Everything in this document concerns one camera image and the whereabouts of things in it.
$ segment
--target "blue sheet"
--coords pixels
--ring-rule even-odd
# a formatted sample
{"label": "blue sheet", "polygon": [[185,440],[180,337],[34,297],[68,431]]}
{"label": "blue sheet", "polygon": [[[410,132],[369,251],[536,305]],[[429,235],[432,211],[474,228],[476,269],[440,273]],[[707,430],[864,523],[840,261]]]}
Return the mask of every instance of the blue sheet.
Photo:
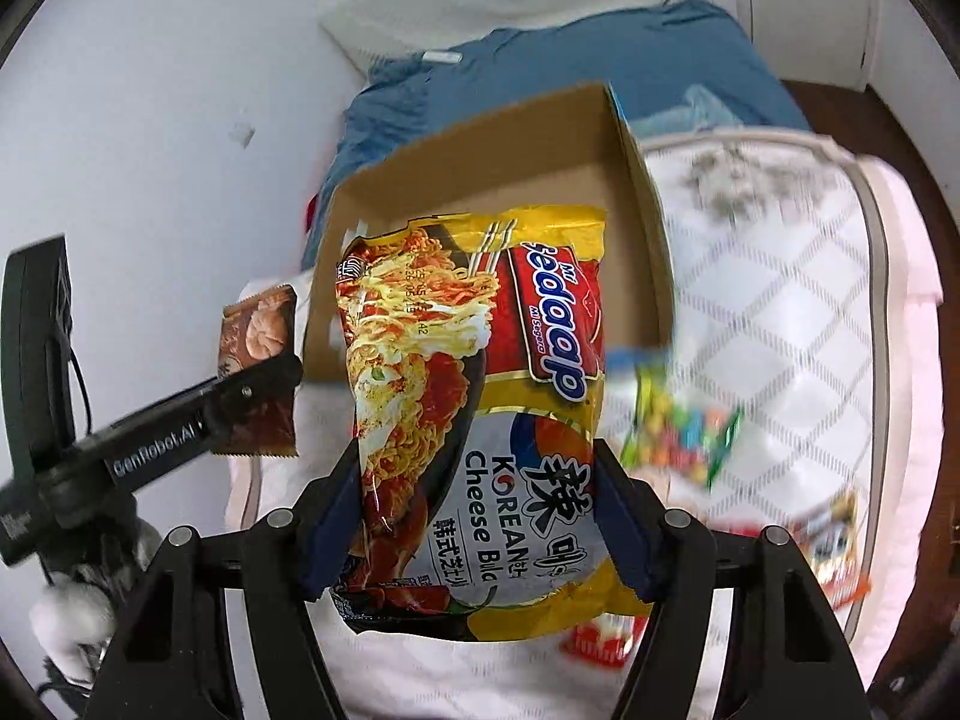
{"label": "blue sheet", "polygon": [[[371,85],[347,108],[344,137],[320,188],[305,268],[317,257],[326,206],[341,181],[398,146],[534,95],[604,81],[632,121],[683,106],[699,85],[744,124],[809,129],[740,25],[703,0],[618,10],[558,28],[497,29],[450,50],[462,61],[417,56],[371,71]],[[659,119],[645,135],[685,127],[683,116]]]}

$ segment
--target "brown floor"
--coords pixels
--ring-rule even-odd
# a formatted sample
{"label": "brown floor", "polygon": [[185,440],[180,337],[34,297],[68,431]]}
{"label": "brown floor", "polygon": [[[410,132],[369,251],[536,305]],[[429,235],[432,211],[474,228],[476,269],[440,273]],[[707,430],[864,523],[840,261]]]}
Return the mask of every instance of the brown floor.
{"label": "brown floor", "polygon": [[893,644],[880,664],[880,680],[903,659],[944,635],[960,604],[960,575],[947,574],[953,549],[953,506],[960,517],[960,348],[952,343],[960,338],[960,234],[920,153],[872,89],[861,94],[819,84],[790,82],[787,87],[817,132],[832,136],[853,153],[880,157],[906,178],[926,222],[944,285],[944,305],[940,309],[946,426],[943,460],[920,539],[917,584]]}

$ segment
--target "wall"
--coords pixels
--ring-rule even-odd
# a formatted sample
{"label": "wall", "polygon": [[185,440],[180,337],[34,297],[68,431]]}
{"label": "wall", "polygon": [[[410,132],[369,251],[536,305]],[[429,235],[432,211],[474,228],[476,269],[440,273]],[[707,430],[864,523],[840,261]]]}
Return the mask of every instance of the wall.
{"label": "wall", "polygon": [[880,0],[870,84],[923,154],[960,224],[960,77],[909,0]]}
{"label": "wall", "polygon": [[[334,1],[47,0],[0,68],[0,254],[66,233],[97,426],[210,375],[221,307],[294,271],[360,88],[318,28]],[[194,461],[139,497],[162,533],[215,533],[227,469]],[[34,684],[41,587],[35,560],[0,566],[0,637]]]}

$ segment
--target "bread snack package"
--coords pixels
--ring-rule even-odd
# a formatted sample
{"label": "bread snack package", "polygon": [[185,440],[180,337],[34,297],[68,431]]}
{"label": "bread snack package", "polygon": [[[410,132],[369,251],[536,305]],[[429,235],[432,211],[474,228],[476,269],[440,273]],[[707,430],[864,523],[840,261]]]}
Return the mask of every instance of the bread snack package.
{"label": "bread snack package", "polygon": [[520,640],[646,616],[593,519],[604,212],[418,218],[337,271],[363,523],[354,630]]}
{"label": "bread snack package", "polygon": [[[224,308],[217,375],[223,378],[271,357],[293,354],[295,309],[296,293],[289,284]],[[261,403],[214,454],[295,457],[293,391]]]}

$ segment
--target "open brown box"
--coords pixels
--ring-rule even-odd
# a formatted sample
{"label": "open brown box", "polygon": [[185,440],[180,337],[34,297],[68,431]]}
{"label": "open brown box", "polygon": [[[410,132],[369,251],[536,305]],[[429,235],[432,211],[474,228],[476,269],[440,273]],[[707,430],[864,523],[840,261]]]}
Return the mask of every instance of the open brown box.
{"label": "open brown box", "polygon": [[343,353],[330,341],[333,285],[358,231],[381,235],[426,215],[548,204],[607,211],[600,268],[607,348],[669,346],[673,281],[656,188],[613,93],[590,84],[457,124],[337,188],[310,292],[304,379],[346,378]]}

